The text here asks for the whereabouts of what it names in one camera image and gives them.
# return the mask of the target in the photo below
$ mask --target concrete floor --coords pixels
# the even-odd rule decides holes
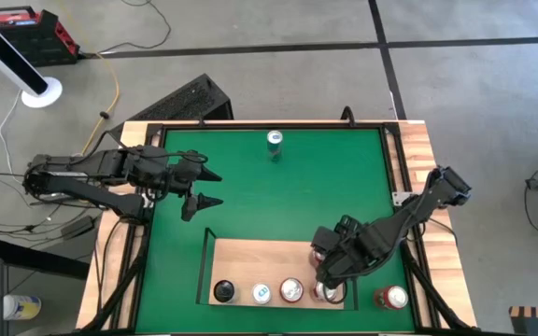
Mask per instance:
[[[64,3],[90,39],[91,47],[82,43],[86,51],[125,40],[151,44],[163,37],[163,22],[150,7],[128,7],[118,0]],[[75,32],[58,2],[0,0],[0,7],[22,4],[57,13]],[[365,0],[155,0],[155,4],[173,29],[158,49],[376,40]],[[492,5],[487,0],[379,0],[378,5],[389,41],[538,36],[538,1],[500,0]],[[79,35],[73,36],[80,43]],[[538,233],[529,227],[522,204],[523,181],[538,167],[538,45],[394,49],[391,56],[407,116],[427,120],[438,162],[454,166],[474,187],[472,200],[451,211],[451,216],[478,325],[511,331],[510,305],[538,305]],[[344,105],[350,105],[359,119],[393,118],[376,49],[111,62],[121,98],[108,128],[203,73],[232,98],[238,119],[333,119]],[[64,96],[42,110],[18,106],[7,132],[16,172],[38,153],[80,151],[98,112],[113,98],[113,82],[101,61],[40,71],[63,82]],[[0,74],[0,122],[16,93]],[[0,141],[0,171],[6,169]],[[538,223],[538,193],[530,200]],[[1,223],[35,223],[50,211],[27,209],[0,184]],[[76,212],[64,209],[52,221]],[[52,231],[37,238],[58,235]],[[72,243],[50,248],[69,257],[88,252],[89,244]],[[56,314],[31,324],[15,324],[12,330],[41,323],[55,325],[55,330],[71,329],[83,283],[39,275],[23,286],[20,291],[66,309],[54,309]],[[60,287],[64,290],[51,290]]]

